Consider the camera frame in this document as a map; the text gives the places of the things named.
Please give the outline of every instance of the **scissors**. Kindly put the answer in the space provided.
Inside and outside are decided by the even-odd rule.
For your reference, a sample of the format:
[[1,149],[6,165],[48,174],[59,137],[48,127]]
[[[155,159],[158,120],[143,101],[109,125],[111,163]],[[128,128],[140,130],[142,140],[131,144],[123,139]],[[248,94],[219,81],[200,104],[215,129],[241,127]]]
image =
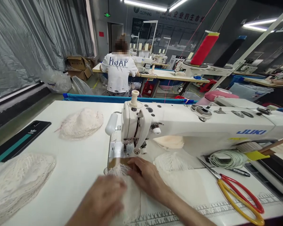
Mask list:
[[[197,158],[209,171],[210,173],[217,179],[217,184],[219,185],[222,193],[224,194],[224,196],[226,197],[226,199],[229,201],[229,203],[232,205],[232,207],[240,214],[242,215],[245,219],[247,219],[249,222],[258,225],[258,226],[263,226],[264,225],[264,220],[262,218],[262,216],[260,215],[260,213],[264,213],[264,209],[261,205],[261,203],[259,202],[259,200],[246,188],[244,187],[242,184],[240,184],[238,181],[227,177],[223,174],[219,174],[217,173],[215,170],[211,169],[211,167],[209,167],[207,164],[205,164],[205,162],[203,162],[201,159]],[[256,207],[251,204],[242,194],[241,192],[231,183],[235,183],[237,184],[239,187],[241,187],[250,197],[251,199],[255,202]],[[236,199],[238,199],[243,205],[245,205],[250,211],[252,211],[254,213],[254,215],[256,216],[256,219],[252,219],[250,218],[248,215],[246,215],[235,203],[234,201],[231,199],[229,193],[234,196]]]

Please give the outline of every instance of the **floor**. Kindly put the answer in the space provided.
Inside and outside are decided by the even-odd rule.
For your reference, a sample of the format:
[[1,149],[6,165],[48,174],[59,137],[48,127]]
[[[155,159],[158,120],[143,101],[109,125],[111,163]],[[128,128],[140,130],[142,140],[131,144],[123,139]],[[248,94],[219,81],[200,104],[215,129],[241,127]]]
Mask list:
[[[90,88],[96,88],[101,91],[103,91],[105,88],[103,88],[102,82],[100,80],[100,74],[95,73],[93,76],[91,76],[86,83]],[[72,94],[79,94],[77,88],[74,84],[72,84],[72,89],[69,91],[69,93]],[[162,89],[158,88],[157,93],[162,93],[161,96],[158,96],[157,98],[165,98],[166,93],[174,94],[173,96],[176,96],[179,91],[177,89],[179,86],[174,86],[170,91],[163,91]],[[187,92],[194,92],[198,96],[202,97],[204,93],[200,93],[196,86],[193,84],[190,84],[188,86]],[[17,117],[13,118],[11,121],[9,121],[7,124],[3,125],[0,128],[0,145],[2,145],[4,142],[9,140],[12,136],[14,136],[16,133],[18,133],[25,125],[29,124],[38,114],[40,114],[45,108],[47,108],[52,102],[55,100],[63,100],[62,94],[49,94],[37,103],[35,103],[33,106],[22,112]]]

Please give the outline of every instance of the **yellow label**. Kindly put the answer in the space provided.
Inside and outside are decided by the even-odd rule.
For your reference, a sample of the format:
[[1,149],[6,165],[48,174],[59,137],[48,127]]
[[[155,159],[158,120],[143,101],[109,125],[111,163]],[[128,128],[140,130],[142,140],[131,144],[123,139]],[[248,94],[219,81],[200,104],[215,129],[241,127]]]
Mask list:
[[266,159],[266,158],[270,157],[269,155],[263,155],[258,151],[252,151],[252,152],[248,152],[248,153],[244,153],[244,154],[251,161],[257,161],[257,160],[260,160],[260,159]]
[[234,141],[240,141],[240,140],[247,140],[248,138],[246,137],[232,137],[229,138],[229,140],[234,140]]

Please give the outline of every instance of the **white lace fabric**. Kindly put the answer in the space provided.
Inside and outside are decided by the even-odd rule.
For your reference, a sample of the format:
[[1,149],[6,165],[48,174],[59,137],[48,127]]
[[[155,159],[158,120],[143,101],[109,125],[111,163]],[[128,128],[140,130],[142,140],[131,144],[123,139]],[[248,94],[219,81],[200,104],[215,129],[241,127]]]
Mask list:
[[186,152],[166,152],[156,157],[153,164],[166,185],[186,203],[209,207],[202,178],[192,167],[194,159]]
[[127,191],[122,198],[124,209],[113,219],[111,226],[127,225],[135,221],[141,213],[141,191],[131,177],[127,176],[129,170],[130,167],[118,164],[107,172],[107,174],[121,177],[127,185]]
[[55,165],[53,156],[22,153],[0,166],[0,225],[37,196]]
[[102,112],[83,108],[63,120],[59,137],[64,140],[83,140],[93,135],[103,123]]

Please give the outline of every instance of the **coiled white cable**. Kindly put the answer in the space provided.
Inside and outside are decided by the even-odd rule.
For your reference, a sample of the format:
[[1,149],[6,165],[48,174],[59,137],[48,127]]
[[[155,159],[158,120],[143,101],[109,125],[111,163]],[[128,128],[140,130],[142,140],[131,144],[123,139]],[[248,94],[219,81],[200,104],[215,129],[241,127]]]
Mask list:
[[[219,158],[216,156],[216,154],[219,154],[219,153],[229,156],[230,160],[226,163],[221,162],[219,160]],[[248,157],[245,154],[243,154],[239,151],[235,151],[235,150],[217,151],[217,152],[214,152],[213,154],[211,154],[208,159],[210,161],[210,164],[215,165],[215,166],[219,166],[219,167],[222,167],[222,168],[226,168],[226,169],[241,168],[249,160]]]

